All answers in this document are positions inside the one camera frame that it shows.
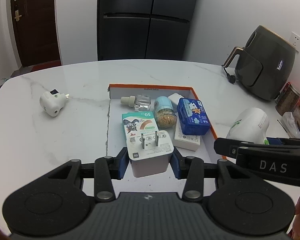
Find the glass jar with dark contents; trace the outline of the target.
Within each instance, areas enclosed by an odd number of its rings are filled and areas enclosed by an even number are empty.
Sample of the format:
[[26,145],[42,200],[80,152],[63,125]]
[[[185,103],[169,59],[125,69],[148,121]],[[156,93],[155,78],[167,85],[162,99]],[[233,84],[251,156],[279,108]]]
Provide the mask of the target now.
[[275,109],[279,115],[283,116],[286,112],[293,112],[300,105],[300,90],[291,82],[287,82],[281,91]]

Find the clear liquid refill bottle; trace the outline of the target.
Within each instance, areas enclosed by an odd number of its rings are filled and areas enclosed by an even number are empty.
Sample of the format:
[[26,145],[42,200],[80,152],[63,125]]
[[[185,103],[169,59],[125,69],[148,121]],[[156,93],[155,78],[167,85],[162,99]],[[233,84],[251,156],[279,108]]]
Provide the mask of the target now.
[[148,112],[151,110],[151,98],[147,95],[123,96],[121,103],[139,112]]

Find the teal bandage box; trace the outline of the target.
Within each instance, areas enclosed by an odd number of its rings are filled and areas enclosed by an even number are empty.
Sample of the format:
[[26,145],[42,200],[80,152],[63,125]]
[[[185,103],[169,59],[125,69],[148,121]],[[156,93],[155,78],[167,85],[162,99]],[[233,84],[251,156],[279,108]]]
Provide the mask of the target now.
[[158,131],[153,112],[129,112],[122,114],[122,126],[127,142],[136,142],[138,135]]

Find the white wall socket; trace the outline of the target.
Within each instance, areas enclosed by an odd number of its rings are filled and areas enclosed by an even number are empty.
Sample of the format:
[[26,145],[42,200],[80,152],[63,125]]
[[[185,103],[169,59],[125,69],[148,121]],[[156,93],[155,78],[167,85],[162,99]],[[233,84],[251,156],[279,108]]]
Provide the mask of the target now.
[[289,43],[295,48],[295,50],[299,53],[300,52],[300,36],[291,32]]

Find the clear plastic wrapper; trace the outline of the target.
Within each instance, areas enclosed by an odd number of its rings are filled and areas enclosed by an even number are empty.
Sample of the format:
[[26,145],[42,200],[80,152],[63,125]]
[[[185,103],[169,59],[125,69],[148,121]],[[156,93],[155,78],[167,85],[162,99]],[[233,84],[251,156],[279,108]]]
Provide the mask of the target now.
[[290,138],[300,139],[300,130],[295,122],[292,112],[286,112],[281,116],[279,123]]

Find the blue lid toothpick jar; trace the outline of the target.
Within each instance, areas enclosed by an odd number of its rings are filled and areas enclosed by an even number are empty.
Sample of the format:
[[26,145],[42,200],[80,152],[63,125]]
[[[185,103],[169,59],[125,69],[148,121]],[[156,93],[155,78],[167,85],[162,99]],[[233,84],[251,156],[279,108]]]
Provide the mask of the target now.
[[170,128],[176,124],[177,116],[168,97],[160,96],[156,98],[154,102],[154,117],[159,128]]

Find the white mosquito plug with prongs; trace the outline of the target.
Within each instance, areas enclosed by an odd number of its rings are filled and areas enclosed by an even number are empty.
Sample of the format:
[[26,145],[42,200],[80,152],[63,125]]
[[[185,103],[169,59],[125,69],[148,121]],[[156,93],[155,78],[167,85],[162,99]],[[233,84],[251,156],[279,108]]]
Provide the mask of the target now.
[[60,93],[56,89],[44,92],[39,99],[42,109],[51,117],[59,114],[60,110],[65,106],[69,94]]

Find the white power adapter box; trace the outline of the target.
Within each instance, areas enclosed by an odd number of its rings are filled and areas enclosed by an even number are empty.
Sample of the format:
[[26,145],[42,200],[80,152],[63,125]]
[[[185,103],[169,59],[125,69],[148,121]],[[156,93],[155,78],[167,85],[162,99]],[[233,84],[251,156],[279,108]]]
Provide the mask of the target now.
[[196,151],[200,147],[201,139],[198,135],[184,135],[179,123],[177,123],[172,142],[175,147]]

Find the white wall charger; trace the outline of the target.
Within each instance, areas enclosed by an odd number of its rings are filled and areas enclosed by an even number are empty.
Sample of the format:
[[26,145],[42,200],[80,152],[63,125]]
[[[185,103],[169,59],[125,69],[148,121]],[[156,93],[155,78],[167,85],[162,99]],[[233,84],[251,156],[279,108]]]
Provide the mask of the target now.
[[127,151],[136,178],[166,172],[174,146],[165,130],[131,133],[126,139]]

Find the white mosquito plug with black tab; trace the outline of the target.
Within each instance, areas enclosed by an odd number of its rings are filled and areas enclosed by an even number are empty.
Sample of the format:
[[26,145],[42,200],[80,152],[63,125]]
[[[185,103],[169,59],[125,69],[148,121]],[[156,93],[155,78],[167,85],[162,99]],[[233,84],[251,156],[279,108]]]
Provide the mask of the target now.
[[269,144],[266,132],[269,127],[269,117],[260,108],[245,109],[232,124],[226,139]]

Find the red door mat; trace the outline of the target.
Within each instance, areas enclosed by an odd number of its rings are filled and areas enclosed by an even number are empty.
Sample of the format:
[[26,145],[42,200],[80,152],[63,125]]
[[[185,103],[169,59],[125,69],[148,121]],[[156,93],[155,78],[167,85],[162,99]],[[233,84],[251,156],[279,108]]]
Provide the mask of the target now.
[[49,68],[53,68],[53,67],[59,67],[61,65],[62,64],[61,64],[60,60],[45,62],[45,63],[34,65],[31,69],[31,72],[44,70],[44,69],[49,69]]

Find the white cube usb charger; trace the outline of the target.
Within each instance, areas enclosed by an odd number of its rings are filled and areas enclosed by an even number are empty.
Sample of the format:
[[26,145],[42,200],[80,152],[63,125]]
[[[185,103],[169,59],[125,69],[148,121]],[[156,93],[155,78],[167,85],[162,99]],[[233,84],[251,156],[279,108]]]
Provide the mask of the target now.
[[168,96],[168,98],[172,104],[173,110],[176,112],[179,100],[182,99],[183,96],[178,93],[173,93],[170,96]]

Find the dark brown wooden door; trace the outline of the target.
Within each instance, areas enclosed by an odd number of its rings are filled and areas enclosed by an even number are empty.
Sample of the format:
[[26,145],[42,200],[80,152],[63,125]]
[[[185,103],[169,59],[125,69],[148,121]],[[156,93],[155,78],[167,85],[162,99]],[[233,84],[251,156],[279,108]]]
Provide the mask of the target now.
[[55,0],[22,0],[18,22],[14,19],[14,0],[11,0],[13,31],[19,59],[23,67],[60,59]]

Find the dark four door refrigerator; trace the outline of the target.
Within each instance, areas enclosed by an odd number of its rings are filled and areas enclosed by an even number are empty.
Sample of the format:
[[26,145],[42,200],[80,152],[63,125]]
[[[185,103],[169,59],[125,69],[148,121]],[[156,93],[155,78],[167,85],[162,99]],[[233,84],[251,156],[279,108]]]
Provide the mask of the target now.
[[182,60],[197,0],[97,0],[97,57]]

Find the black air fryer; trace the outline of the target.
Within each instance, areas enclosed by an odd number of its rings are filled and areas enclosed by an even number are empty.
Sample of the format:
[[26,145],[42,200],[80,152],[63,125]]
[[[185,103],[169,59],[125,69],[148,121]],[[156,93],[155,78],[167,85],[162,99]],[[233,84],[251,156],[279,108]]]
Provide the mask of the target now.
[[228,68],[235,56],[236,81],[255,96],[271,101],[287,82],[295,61],[295,48],[270,29],[259,25],[244,47],[235,47],[223,66]]

